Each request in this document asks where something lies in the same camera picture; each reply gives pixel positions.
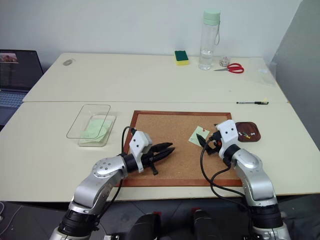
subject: green sticky note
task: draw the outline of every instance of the green sticky note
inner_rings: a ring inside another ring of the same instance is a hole
[[[81,135],[80,143],[98,143],[100,142],[104,136],[108,133],[110,127],[112,125],[112,120],[106,119],[91,119],[88,126],[84,130]]]
[[[201,147],[198,138],[197,138],[197,134],[201,135],[204,139],[207,138],[207,136],[209,135],[210,131],[204,129],[201,126],[197,126],[196,129],[194,130],[194,132],[192,133],[191,137],[189,138],[189,142],[198,145],[199,147]]]

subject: white table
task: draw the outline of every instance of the white table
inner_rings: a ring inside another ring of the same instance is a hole
[[[261,140],[239,146],[262,159],[276,194],[320,192],[320,152],[289,103],[106,102],[117,117],[106,146],[79,147],[66,133],[83,104],[22,104],[0,132],[0,200],[70,201],[97,160],[120,153],[122,130],[130,124],[134,110],[230,112],[237,122],[252,121],[259,128]],[[117,199],[213,196],[208,187],[125,187]]]
[[[63,62],[72,59],[65,66]],[[222,67],[218,58],[213,69]],[[244,73],[203,71],[198,57],[177,66],[173,56],[63,53],[25,102],[235,103],[287,99],[262,58],[232,58]]]

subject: black pen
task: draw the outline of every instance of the black pen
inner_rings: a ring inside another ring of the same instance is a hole
[[[259,105],[268,105],[268,101],[237,101],[236,104],[259,104]]]

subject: yellow sponge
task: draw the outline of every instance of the yellow sponge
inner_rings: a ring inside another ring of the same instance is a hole
[[[188,65],[189,58],[187,56],[186,51],[174,51],[175,63],[177,65]]]

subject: clear plastic container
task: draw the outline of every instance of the clear plastic container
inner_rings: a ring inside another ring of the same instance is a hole
[[[108,115],[110,108],[107,104],[83,105],[66,137],[76,140],[80,147],[106,145],[116,119]]]
[[[219,65],[226,68],[230,64],[230,57],[222,56],[219,60]]]
[[[199,68],[201,70],[209,70],[212,68],[219,26],[220,11],[214,9],[204,11],[199,57]]]

